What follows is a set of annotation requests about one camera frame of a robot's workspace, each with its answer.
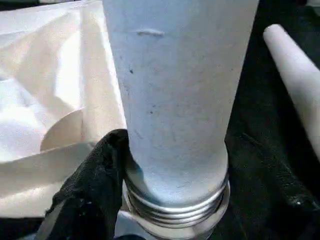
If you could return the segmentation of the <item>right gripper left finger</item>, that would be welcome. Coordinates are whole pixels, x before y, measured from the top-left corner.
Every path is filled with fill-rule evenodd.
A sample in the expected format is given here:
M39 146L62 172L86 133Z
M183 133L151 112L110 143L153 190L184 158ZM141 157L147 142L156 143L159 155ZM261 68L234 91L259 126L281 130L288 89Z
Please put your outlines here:
M53 196L37 239L112 240L128 155L127 130L107 133Z

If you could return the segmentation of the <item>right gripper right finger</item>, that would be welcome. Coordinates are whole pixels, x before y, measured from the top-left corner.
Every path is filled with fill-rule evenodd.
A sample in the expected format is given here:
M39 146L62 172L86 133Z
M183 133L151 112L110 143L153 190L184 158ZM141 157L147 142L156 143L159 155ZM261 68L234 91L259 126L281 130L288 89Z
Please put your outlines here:
M216 240L318 240L320 202L248 135L225 139L230 200Z

